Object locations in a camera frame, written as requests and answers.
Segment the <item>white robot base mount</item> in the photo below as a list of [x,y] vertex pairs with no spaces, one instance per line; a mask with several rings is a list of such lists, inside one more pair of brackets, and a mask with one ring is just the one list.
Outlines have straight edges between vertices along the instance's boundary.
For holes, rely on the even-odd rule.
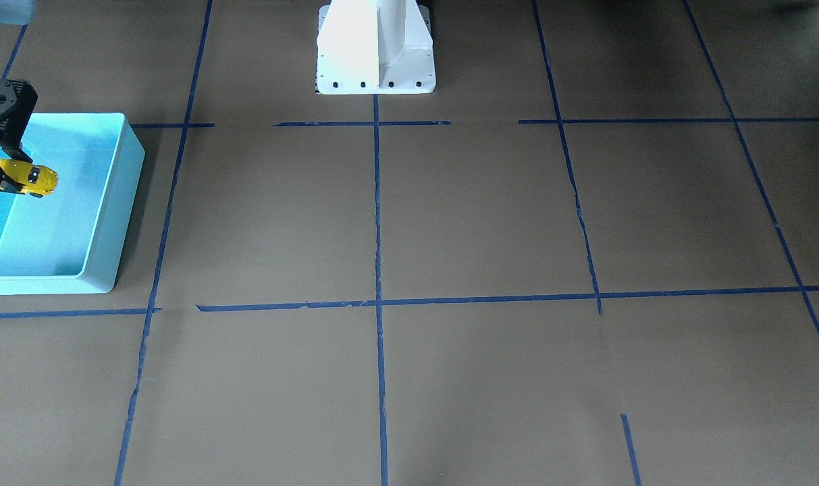
[[319,8],[321,95],[421,95],[437,85],[430,1],[332,1]]

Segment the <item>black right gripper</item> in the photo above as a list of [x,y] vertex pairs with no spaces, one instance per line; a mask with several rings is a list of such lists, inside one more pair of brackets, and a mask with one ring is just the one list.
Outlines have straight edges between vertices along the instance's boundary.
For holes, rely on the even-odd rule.
[[[24,80],[0,78],[0,149],[5,158],[33,163],[23,149],[24,130],[32,117],[38,93]],[[9,178],[0,162],[0,192],[18,193],[18,184]]]

